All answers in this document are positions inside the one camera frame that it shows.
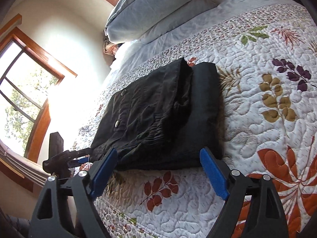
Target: quilted bedspread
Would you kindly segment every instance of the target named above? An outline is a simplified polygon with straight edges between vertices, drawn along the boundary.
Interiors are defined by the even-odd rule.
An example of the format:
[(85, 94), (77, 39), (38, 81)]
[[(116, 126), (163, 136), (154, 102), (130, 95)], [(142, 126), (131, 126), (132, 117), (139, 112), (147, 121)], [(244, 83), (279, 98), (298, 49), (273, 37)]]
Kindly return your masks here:
[[(317, 27), (302, 6), (243, 13), (132, 69), (101, 94), (74, 149), (91, 144), (113, 93), (180, 57), (193, 67), (216, 64), (224, 160), (244, 175), (274, 179), (295, 237), (317, 209)], [(233, 237), (242, 232), (249, 200)], [(104, 224), (119, 238), (206, 237), (222, 206), (202, 168), (115, 172), (96, 201)]]

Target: metal screw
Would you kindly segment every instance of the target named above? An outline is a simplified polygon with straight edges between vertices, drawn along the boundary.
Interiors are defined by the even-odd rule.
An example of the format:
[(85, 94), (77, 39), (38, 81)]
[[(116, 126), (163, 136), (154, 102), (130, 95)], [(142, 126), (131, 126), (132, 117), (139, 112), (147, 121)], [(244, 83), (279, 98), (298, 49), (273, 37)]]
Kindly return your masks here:
[(233, 176), (239, 176), (239, 175), (240, 175), (240, 172), (239, 172), (238, 170), (232, 170), (232, 171), (231, 171), (231, 174), (232, 174)]
[(47, 178), (48, 181), (55, 181), (55, 179), (56, 179), (56, 176), (49, 176)]
[(84, 177), (84, 176), (86, 176), (87, 175), (87, 171), (80, 171), (79, 173), (78, 173), (78, 175), (80, 176), (80, 177)]
[(271, 177), (269, 175), (263, 175), (263, 179), (265, 181), (269, 181), (271, 179)]

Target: bed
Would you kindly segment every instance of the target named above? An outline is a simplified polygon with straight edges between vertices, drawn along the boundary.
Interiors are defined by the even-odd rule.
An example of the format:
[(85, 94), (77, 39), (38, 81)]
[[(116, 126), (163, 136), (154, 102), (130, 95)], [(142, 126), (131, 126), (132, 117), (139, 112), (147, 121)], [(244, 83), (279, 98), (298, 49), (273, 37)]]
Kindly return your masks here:
[[(213, 62), (223, 160), (274, 179), (295, 237), (317, 209), (317, 27), (292, 0), (212, 1), (215, 8), (118, 55), (73, 149), (90, 146), (112, 94), (131, 82), (180, 57), (193, 67)], [(242, 233), (249, 202), (232, 237)], [(202, 168), (190, 168), (114, 172), (95, 205), (113, 237), (196, 238), (209, 233), (223, 201)]]

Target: black mechanical device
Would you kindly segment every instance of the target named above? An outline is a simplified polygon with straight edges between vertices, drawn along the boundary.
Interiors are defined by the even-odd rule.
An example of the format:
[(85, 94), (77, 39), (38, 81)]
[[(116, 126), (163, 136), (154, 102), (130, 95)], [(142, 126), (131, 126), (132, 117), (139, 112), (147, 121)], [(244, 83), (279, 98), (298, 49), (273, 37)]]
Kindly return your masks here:
[[(88, 150), (73, 154), (83, 155), (86, 152)], [(56, 165), (58, 159), (64, 159), (67, 167), (81, 164), (81, 161), (73, 160), (73, 154), (66, 152), (64, 156), (54, 156), (55, 159), (46, 162), (47, 169), (60, 170)], [(231, 238), (245, 195), (251, 195), (252, 199), (241, 238), (288, 238), (282, 203), (269, 175), (253, 179), (238, 170), (230, 170), (224, 161), (215, 159), (208, 148), (201, 150), (200, 160), (216, 194), (225, 201), (208, 238)], [(85, 237), (110, 238), (93, 201), (103, 194), (117, 162), (118, 154), (113, 149), (102, 160), (96, 161), (89, 171), (80, 171), (71, 178), (50, 176), (34, 209), (29, 238), (78, 237), (70, 217), (68, 196), (74, 197), (77, 218)]]

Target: folded black jacket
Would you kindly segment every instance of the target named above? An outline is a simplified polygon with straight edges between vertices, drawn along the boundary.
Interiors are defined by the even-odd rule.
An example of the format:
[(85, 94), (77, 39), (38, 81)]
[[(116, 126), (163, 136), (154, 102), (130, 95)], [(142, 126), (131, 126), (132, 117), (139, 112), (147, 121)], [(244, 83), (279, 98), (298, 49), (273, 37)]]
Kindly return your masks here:
[(190, 115), (192, 72), (178, 59), (115, 93), (92, 142), (90, 162), (115, 148), (118, 170), (159, 165)]

